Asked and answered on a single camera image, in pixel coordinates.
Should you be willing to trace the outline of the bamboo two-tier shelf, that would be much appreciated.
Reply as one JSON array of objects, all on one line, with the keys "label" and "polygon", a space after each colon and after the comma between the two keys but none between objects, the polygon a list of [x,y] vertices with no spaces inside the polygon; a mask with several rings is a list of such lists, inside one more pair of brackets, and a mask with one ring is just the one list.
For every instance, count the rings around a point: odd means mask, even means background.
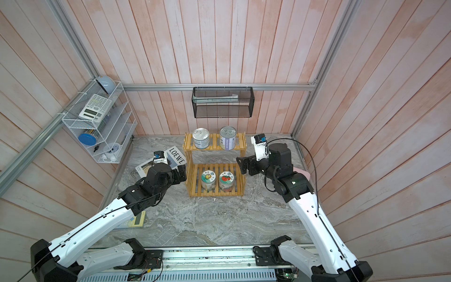
[{"label": "bamboo two-tier shelf", "polygon": [[[194,145],[194,139],[192,133],[185,133],[184,136],[184,154],[187,158],[186,175],[187,180],[185,182],[187,192],[190,197],[221,197],[221,196],[243,196],[246,186],[246,177],[241,174],[239,165],[236,161],[225,163],[207,163],[201,161],[196,163],[193,160],[194,152],[218,152],[218,153],[230,153],[240,152],[240,156],[244,157],[247,150],[247,141],[245,133],[238,133],[236,137],[236,146],[233,150],[223,150],[220,147],[220,135],[218,133],[210,134],[210,146],[206,149],[198,149]],[[234,174],[235,180],[230,191],[223,191],[219,188],[218,181],[213,191],[207,191],[202,188],[201,176],[205,170],[212,170],[216,176],[219,176],[224,171],[230,171]]]}]

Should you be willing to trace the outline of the glass jar tomato lid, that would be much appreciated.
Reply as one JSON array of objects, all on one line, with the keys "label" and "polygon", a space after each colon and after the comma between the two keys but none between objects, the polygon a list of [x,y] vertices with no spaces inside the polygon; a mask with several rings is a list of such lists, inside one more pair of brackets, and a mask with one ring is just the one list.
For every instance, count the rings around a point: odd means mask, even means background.
[{"label": "glass jar tomato lid", "polygon": [[224,192],[232,192],[234,186],[235,177],[230,171],[224,171],[220,174],[218,184],[220,190]]}]

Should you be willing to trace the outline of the silver tin can purple label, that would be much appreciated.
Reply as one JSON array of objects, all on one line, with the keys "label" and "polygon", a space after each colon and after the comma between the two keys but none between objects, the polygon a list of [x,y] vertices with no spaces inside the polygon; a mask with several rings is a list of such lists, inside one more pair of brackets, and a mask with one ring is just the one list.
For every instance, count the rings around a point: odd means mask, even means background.
[{"label": "silver tin can purple label", "polygon": [[220,146],[223,150],[233,150],[236,147],[237,131],[232,126],[220,129]]}]

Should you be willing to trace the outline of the glass jar sunflower lid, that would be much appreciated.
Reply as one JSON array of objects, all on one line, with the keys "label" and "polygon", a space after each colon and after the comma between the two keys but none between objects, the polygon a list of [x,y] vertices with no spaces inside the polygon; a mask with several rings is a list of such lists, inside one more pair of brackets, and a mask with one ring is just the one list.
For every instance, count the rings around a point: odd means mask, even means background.
[{"label": "glass jar sunflower lid", "polygon": [[216,188],[216,174],[212,170],[205,170],[201,174],[201,187],[202,190],[210,192]]}]

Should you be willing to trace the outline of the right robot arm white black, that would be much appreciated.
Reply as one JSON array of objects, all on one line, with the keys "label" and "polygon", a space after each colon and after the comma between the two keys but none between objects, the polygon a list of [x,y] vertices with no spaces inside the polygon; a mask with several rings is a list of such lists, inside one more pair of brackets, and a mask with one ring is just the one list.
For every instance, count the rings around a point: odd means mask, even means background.
[{"label": "right robot arm white black", "polygon": [[270,260],[291,264],[314,282],[367,282],[373,275],[371,266],[358,260],[341,240],[310,181],[294,170],[288,146],[260,142],[254,149],[253,156],[237,158],[241,173],[261,174],[271,180],[274,191],[295,211],[318,252],[314,255],[290,237],[281,236],[271,242]]}]

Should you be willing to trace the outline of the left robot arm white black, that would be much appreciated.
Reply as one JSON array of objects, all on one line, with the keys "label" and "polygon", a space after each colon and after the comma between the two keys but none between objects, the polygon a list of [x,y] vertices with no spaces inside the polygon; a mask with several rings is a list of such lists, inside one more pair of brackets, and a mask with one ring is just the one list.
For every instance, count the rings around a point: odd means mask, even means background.
[{"label": "left robot arm white black", "polygon": [[107,269],[134,270],[149,267],[154,259],[137,239],[88,253],[87,250],[122,223],[157,206],[172,185],[185,182],[186,167],[172,169],[165,163],[153,165],[146,177],[128,187],[99,213],[47,242],[31,247],[31,273],[38,282],[79,282]]}]

